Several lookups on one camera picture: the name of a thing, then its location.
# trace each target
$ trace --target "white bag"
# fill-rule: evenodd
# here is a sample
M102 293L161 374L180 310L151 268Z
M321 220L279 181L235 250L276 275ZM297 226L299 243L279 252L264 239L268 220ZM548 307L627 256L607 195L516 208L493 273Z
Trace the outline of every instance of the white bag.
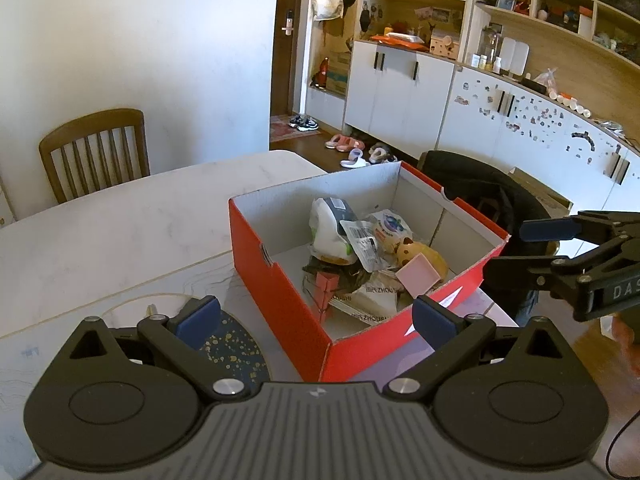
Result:
M342 17L344 2L342 0L311 0L311 9L315 22L334 20Z

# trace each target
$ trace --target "white cabinet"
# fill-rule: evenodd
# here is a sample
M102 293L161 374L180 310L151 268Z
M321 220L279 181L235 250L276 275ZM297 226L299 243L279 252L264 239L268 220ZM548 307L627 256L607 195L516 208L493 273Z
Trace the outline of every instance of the white cabinet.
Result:
M521 88L514 92L492 166L526 171L573 202L571 214L601 210L614 185L616 161L626 148L566 108ZM575 256L588 248L580 240L567 240L560 254Z
M373 103L376 98L379 65L380 54L377 45L364 41L353 43L344 122L367 133L371 126Z
M396 140L396 146L420 158L422 152L432 150L438 140L455 65L423 54L415 55L415 63L402 135Z
M369 133L399 148L395 141L402 133L412 91L415 53L384 46L378 47L378 53L380 76Z
M640 156L631 150L618 161L604 211L640 212Z
M309 87L306 90L305 114L336 130L342 130L344 98Z
M415 158L435 147L453 63L356 41L344 122Z
M514 85L489 74L458 67L438 149L490 164L514 90Z

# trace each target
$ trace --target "black chair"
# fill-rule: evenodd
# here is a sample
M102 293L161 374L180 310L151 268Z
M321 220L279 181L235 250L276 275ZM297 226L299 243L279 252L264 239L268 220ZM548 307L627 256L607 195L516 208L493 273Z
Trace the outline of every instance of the black chair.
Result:
M518 232L525 220L549 218L549 214L508 175L474 158L440 150L423 153L418 170L444 186L447 198L460 197L511 235L502 256L546 254L546 242L523 242ZM481 288L520 326L527 323L538 302L536 290L498 290L487 280Z

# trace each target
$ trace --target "black cable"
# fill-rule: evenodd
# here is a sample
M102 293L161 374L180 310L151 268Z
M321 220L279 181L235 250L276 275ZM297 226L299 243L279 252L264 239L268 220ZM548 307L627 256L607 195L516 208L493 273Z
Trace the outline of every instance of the black cable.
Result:
M617 435L611 441L611 444L609 444L609 449L607 449L607 457L605 459L605 463L604 464L607 467L607 473L609 473L611 476L613 476L613 478L616 478L617 480L640 480L640 476L622 476L622 475L618 475L618 474L614 473L611 470L610 466L609 466L609 459L611 457L611 451L613 450L613 447L616 445L617 440L622 436L622 434L626 431L626 429L636 421L636 419L639 416L640 416L640 410L638 410L638 412L634 416L632 416L624 426L622 426L620 431L617 433Z

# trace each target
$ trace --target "yellow bear-shaped item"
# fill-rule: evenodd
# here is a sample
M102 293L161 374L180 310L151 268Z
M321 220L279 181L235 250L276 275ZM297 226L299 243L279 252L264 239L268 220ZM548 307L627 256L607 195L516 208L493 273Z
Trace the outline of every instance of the yellow bear-shaped item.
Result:
M441 279L446 280L447 274L449 273L449 266L444 258L440 256L440 253L431 249L428 245L414 242L411 238L405 238L396 249L398 266L404 267L420 253L424 254L429 263L436 269Z

